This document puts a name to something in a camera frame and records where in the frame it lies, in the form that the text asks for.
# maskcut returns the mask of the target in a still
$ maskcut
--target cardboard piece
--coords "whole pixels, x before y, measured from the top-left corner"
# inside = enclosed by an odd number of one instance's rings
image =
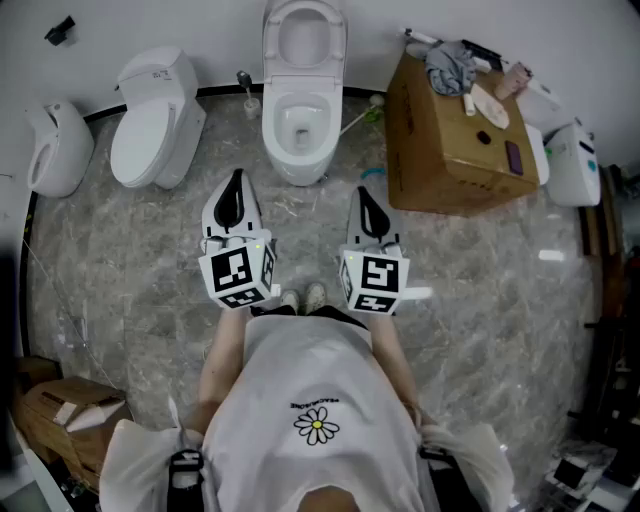
[[[476,82],[492,94],[502,76],[480,73]],[[405,53],[386,96],[391,206],[471,216],[534,192],[538,173],[522,116],[512,97],[501,103],[506,130],[480,113],[467,116],[462,98],[437,94],[424,62]],[[518,147],[522,175],[510,170],[507,141]]]
[[[15,384],[11,416],[16,427],[22,432],[30,448],[45,463],[51,464],[60,456],[53,450],[39,443],[31,430],[24,413],[23,399],[27,392],[42,382],[56,380],[61,377],[58,364],[43,357],[21,357],[15,362]]]
[[[40,443],[73,466],[99,475],[116,423],[132,419],[124,397],[123,391],[71,377],[37,385],[23,403],[29,428]],[[68,427],[82,416],[85,428],[69,432]],[[86,422],[87,416],[94,420]]]

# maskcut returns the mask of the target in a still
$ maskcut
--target toilet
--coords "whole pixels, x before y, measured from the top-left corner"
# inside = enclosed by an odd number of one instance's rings
[[[265,20],[262,137],[285,180],[311,185],[340,136],[346,23],[321,0],[276,2]]]
[[[29,188],[45,197],[72,194],[93,153],[89,127],[75,107],[63,100],[47,107],[32,101],[25,115],[36,140],[27,175]]]
[[[118,86],[127,112],[111,146],[113,175],[125,187],[174,188],[189,170],[206,116],[191,62],[180,48],[153,48],[125,66]]]

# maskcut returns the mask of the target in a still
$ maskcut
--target strap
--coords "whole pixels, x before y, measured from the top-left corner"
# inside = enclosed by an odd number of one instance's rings
[[[444,450],[421,446],[418,454],[429,466],[429,474],[441,512],[482,512],[473,497],[458,463]]]
[[[174,453],[169,461],[169,487],[167,511],[188,510],[204,512],[200,470],[204,466],[202,454],[197,450],[182,450]]]

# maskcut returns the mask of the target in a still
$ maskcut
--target toilet tank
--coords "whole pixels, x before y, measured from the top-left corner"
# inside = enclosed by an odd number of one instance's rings
[[[156,98],[195,98],[198,92],[193,66],[175,46],[136,55],[118,75],[118,85],[129,108]]]

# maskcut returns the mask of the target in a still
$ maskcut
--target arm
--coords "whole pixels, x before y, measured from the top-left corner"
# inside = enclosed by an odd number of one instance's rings
[[[185,427],[205,434],[213,415],[242,371],[247,309],[223,310],[202,368],[195,411]]]
[[[398,341],[398,334],[389,315],[369,315],[369,331],[373,357],[387,376],[398,398],[415,421],[420,412],[422,424],[434,423],[421,412],[418,389],[411,367]]]

